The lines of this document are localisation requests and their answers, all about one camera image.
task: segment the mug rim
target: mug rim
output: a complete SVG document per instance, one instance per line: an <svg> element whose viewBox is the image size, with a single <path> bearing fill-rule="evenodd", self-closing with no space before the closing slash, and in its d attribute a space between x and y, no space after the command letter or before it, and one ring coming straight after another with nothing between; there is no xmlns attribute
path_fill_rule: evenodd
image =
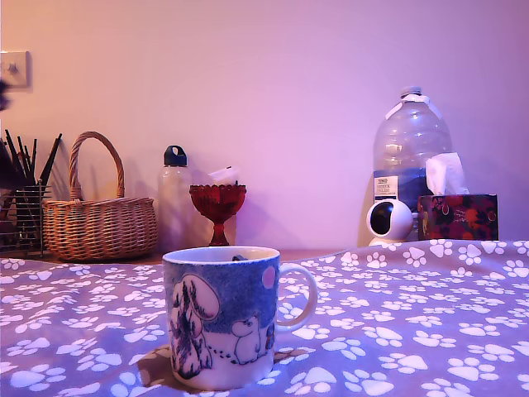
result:
<svg viewBox="0 0 529 397"><path fill-rule="evenodd" d="M227 251L227 250L233 250L233 249L246 249L246 250L259 250L259 251L267 251L269 253L269 256L265 256L259 259L245 259L243 261L191 261L191 260L184 260L184 259L178 259L173 258L171 256L175 256L179 252L190 252L190 251ZM267 246L199 246L195 248L187 248L185 250L177 250L177 251L171 251L167 252L162 256L162 261L173 263L173 264L186 264L186 265L230 265L230 264L248 264L253 263L257 261L268 261L272 259L276 259L280 257L280 252L274 248L269 248Z"/></svg>

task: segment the water bottle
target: water bottle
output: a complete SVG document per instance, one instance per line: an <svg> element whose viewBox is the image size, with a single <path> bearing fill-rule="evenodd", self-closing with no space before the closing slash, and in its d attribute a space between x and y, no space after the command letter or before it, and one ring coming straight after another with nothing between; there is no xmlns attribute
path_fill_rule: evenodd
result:
<svg viewBox="0 0 529 397"><path fill-rule="evenodd" d="M449 152L450 132L439 111L420 87L404 88L374 139L374 201L398 199L417 213L418 197L431 194L426 160Z"/></svg>
<svg viewBox="0 0 529 397"><path fill-rule="evenodd" d="M185 152L180 146L169 146L164 153L164 168L158 182L161 252L182 250L190 245L188 232L194 211L189 195L192 182Z"/></svg>

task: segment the red glass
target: red glass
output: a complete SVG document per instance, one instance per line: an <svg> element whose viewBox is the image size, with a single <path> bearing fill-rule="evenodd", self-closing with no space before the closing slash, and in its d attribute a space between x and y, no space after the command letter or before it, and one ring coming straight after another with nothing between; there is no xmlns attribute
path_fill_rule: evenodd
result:
<svg viewBox="0 0 529 397"><path fill-rule="evenodd" d="M241 209L245 202L246 186L243 184L193 185L189 189L195 208L213 222L210 246L229 246L224 235L224 222Z"/></svg>

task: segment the light switch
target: light switch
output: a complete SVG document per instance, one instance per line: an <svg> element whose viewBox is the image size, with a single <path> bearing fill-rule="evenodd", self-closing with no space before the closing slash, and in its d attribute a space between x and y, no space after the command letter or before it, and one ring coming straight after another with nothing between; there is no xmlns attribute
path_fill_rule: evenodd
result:
<svg viewBox="0 0 529 397"><path fill-rule="evenodd" d="M27 87L27 52L0 53L2 80L12 87Z"/></svg>

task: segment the wicker basket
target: wicker basket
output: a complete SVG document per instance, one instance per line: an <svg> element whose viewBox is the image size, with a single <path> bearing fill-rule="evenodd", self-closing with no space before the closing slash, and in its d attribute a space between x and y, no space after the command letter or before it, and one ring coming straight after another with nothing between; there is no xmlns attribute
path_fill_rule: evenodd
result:
<svg viewBox="0 0 529 397"><path fill-rule="evenodd" d="M83 201L78 178L81 144L96 138L107 147L117 167L117 198ZM61 259L109 260L140 256L156 245L157 227L152 198L124 198L123 164L112 143L98 132L77 138L69 159L72 201L48 201L44 206L44 236L48 249Z"/></svg>

